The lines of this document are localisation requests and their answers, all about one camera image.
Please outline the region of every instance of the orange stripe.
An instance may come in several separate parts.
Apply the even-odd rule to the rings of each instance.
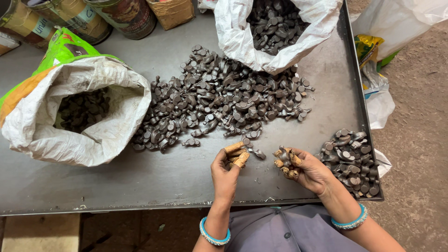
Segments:
[[[22,98],[27,97],[39,84],[39,82],[45,78],[48,73],[53,70],[56,66],[50,67],[49,69],[36,74],[35,76],[26,79],[20,86],[18,86],[14,91],[12,91],[8,97],[3,102],[0,109],[0,127],[3,127],[3,123],[7,115],[11,113],[13,109],[16,108]]]

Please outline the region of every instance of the shirt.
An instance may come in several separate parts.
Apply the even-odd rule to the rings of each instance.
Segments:
[[[322,206],[258,208],[230,213],[225,252],[368,252],[343,236]]]

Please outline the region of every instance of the metal can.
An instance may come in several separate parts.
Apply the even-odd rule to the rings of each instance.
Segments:
[[[157,18],[145,0],[84,0],[128,39],[143,39],[155,28]]]
[[[46,51],[56,32],[54,25],[32,12],[20,0],[10,0],[0,7],[0,31]]]
[[[51,0],[28,6],[60,27],[66,27],[89,44],[105,40],[113,27],[82,0]]]

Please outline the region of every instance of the yellow plastic bag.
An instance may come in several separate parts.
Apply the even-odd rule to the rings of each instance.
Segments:
[[[356,56],[358,57],[359,68],[362,68],[369,60],[377,61],[378,46],[384,42],[380,37],[359,34],[355,36]]]

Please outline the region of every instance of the bangle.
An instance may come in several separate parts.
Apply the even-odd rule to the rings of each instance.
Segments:
[[[201,222],[199,223],[199,230],[201,231],[202,236],[211,244],[216,246],[222,246],[227,244],[230,241],[230,229],[227,229],[227,236],[224,238],[224,240],[217,240],[213,237],[211,237],[207,232],[205,231],[204,223],[207,217],[204,217]]]
[[[362,223],[364,223],[368,216],[367,208],[365,208],[361,203],[358,204],[361,207],[361,215],[359,215],[358,219],[349,223],[338,223],[335,221],[335,219],[332,218],[333,225],[341,229],[353,229],[359,227]]]

